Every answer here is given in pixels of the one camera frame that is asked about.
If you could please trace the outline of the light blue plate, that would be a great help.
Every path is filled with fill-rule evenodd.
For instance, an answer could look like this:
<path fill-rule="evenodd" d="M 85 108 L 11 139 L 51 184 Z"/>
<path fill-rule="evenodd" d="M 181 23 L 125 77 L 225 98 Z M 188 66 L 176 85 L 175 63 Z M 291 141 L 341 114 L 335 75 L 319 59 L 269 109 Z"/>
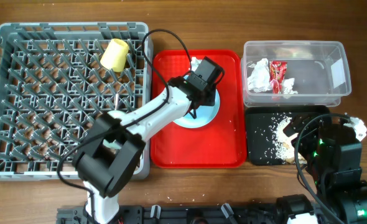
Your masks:
<path fill-rule="evenodd" d="M 201 128 L 210 123 L 217 115 L 220 108 L 220 96 L 216 89 L 215 105 L 214 106 L 200 106 L 198 109 L 190 109 L 190 101 L 186 94 L 177 87 L 170 86 L 173 91 L 169 100 L 180 109 L 177 112 L 177 118 L 174 123 L 183 128 Z"/>

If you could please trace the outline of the rice and peanut shell waste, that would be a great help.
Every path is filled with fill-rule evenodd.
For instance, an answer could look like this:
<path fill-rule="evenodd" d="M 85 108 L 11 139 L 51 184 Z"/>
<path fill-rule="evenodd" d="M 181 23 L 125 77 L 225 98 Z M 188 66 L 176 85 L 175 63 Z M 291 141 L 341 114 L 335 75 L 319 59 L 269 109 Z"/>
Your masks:
<path fill-rule="evenodd" d="M 258 124 L 252 131 L 251 137 L 251 162 L 257 165 L 283 165 L 295 164 L 294 147 L 291 141 L 297 137 L 294 134 L 287 137 L 283 129 L 293 119 L 294 114 L 267 113 L 258 114 Z"/>

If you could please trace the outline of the white tissue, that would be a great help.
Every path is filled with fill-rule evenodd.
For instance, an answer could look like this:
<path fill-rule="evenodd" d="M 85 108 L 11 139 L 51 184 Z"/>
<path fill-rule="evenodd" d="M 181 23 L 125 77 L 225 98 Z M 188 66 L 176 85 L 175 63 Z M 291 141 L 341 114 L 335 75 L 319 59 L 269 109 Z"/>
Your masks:
<path fill-rule="evenodd" d="M 247 81 L 250 91 L 261 93 L 272 90 L 268 59 L 262 58 L 260 61 L 249 65 L 248 68 L 253 69 Z"/>
<path fill-rule="evenodd" d="M 293 90 L 295 78 L 288 78 L 282 81 L 282 93 L 285 95 L 298 94 L 298 91 Z"/>

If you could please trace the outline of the red snack wrapper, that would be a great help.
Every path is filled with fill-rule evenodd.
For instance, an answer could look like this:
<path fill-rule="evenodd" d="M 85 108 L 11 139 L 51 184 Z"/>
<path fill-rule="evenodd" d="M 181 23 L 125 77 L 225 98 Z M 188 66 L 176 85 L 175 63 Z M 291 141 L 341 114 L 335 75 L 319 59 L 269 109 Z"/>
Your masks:
<path fill-rule="evenodd" d="M 284 80 L 287 70 L 287 62 L 273 60 L 269 64 L 270 84 L 272 92 L 278 94 L 282 89 L 282 81 Z"/>

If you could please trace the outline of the yellow plastic cup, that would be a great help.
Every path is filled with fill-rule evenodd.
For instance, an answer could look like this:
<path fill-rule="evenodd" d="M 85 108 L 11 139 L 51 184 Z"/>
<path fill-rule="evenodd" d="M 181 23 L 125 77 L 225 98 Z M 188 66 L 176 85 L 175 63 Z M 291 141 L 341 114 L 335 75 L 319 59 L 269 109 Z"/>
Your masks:
<path fill-rule="evenodd" d="M 122 72 L 129 52 L 128 44 L 121 39 L 112 39 L 108 44 L 100 63 L 104 68 L 114 72 Z"/>

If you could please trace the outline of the white plastic fork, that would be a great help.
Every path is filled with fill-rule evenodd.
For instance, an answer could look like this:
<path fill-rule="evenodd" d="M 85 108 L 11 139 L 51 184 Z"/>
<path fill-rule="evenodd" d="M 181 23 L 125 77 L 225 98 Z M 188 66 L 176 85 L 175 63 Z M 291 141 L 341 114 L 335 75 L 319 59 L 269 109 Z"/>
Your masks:
<path fill-rule="evenodd" d="M 118 110 L 119 105 L 119 93 L 115 94 L 114 96 L 114 110 Z"/>

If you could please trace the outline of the mint green bowl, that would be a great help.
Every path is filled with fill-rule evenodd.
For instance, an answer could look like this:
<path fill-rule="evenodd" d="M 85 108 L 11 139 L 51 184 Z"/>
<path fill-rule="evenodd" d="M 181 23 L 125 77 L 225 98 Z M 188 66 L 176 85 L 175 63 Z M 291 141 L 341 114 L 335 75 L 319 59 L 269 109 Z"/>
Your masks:
<path fill-rule="evenodd" d="M 122 145 L 119 142 L 117 142 L 117 140 L 108 141 L 104 139 L 103 145 L 107 148 L 114 149 L 114 150 L 120 150 L 122 148 Z"/>

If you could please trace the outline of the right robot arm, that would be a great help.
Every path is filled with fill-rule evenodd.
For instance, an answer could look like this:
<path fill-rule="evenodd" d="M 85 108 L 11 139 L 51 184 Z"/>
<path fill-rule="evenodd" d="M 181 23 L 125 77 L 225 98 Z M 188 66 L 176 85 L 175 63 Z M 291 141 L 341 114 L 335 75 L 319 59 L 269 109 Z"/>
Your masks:
<path fill-rule="evenodd" d="M 367 181 L 361 178 L 367 128 L 344 114 L 297 115 L 283 130 L 294 147 L 305 195 L 276 201 L 276 223 L 367 223 Z"/>

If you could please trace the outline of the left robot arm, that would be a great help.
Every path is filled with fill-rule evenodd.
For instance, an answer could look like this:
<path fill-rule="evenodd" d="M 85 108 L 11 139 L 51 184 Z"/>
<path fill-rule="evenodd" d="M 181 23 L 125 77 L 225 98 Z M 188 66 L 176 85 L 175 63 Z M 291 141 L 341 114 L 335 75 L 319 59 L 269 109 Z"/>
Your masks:
<path fill-rule="evenodd" d="M 119 212 L 118 194 L 130 181 L 153 135 L 201 106 L 215 102 L 217 81 L 190 75 L 168 81 L 162 93 L 130 113 L 111 111 L 96 119 L 72 164 L 88 191 L 93 223 L 109 223 Z"/>

